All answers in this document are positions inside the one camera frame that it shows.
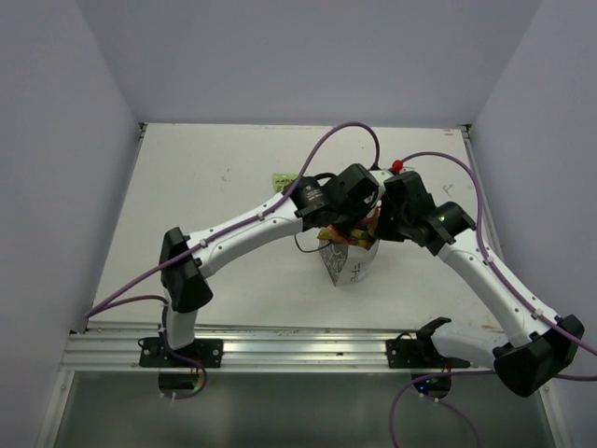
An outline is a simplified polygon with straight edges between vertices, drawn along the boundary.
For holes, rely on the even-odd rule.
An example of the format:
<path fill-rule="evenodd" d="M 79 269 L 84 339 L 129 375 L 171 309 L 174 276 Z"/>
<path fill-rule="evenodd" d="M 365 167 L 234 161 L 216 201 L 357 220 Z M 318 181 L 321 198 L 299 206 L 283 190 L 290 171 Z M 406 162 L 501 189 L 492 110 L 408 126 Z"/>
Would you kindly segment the orange Fox's candy bag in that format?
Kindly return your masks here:
<path fill-rule="evenodd" d="M 329 225 L 317 234 L 320 243 L 333 245 L 353 245 L 365 249 L 371 249 L 377 242 L 377 225 L 380 215 L 380 208 L 375 207 L 363 219 L 354 224 L 349 230 L 341 231 L 339 228 Z"/>

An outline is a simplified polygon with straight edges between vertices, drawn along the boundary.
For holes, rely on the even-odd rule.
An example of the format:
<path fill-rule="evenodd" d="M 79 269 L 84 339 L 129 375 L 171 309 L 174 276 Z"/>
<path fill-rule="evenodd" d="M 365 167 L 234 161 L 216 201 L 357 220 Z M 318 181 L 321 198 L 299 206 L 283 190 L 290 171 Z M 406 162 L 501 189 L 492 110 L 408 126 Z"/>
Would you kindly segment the white coffee paper bag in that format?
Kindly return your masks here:
<path fill-rule="evenodd" d="M 294 243 L 297 250 L 303 254 L 315 253 L 319 255 L 335 287 L 361 281 L 367 275 L 373 260 L 377 256 L 380 245 L 378 239 L 371 249 L 353 245 L 333 245 L 318 241 L 317 247 L 306 249 L 299 244 L 297 237 L 294 237 Z"/>

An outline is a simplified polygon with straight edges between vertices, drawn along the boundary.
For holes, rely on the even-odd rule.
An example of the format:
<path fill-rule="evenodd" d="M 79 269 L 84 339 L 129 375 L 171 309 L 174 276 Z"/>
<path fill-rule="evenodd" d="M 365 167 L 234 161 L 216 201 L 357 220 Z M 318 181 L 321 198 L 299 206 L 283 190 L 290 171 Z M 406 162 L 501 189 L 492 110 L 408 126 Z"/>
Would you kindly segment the green snack packet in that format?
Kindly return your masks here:
<path fill-rule="evenodd" d="M 291 186 L 296 179 L 297 174 L 288 173 L 274 173 L 271 176 L 272 186 L 275 193 L 283 192 L 287 187 Z"/>

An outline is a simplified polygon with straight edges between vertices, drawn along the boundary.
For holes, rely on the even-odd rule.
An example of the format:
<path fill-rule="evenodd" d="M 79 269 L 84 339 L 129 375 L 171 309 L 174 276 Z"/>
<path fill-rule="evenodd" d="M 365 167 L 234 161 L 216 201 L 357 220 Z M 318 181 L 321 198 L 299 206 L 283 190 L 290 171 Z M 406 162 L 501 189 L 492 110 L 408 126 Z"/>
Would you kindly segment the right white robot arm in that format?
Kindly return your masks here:
<path fill-rule="evenodd" d="M 452 268 L 489 309 L 501 334 L 438 317 L 412 338 L 388 343 L 410 368 L 456 358 L 494 371 L 514 394 L 529 397 L 567 368 L 584 326 L 539 300 L 483 242 L 479 227 L 457 203 L 435 205 L 419 174 L 384 179 L 378 235 L 411 241 Z"/>

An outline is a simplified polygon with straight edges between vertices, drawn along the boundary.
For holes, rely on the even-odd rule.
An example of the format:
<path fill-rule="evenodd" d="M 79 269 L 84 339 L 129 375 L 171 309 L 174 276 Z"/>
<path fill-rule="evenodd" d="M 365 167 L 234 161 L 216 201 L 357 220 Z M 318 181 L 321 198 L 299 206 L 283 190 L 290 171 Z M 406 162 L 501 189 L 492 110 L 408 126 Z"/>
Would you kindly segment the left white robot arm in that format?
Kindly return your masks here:
<path fill-rule="evenodd" d="M 207 279 L 263 245 L 311 229 L 333 227 L 343 236 L 374 208 L 390 172 L 353 163 L 338 175 L 301 176 L 257 208 L 226 223 L 185 235 L 164 235 L 160 281 L 169 305 L 160 353 L 176 367 L 194 354 L 198 310 L 214 296 Z"/>

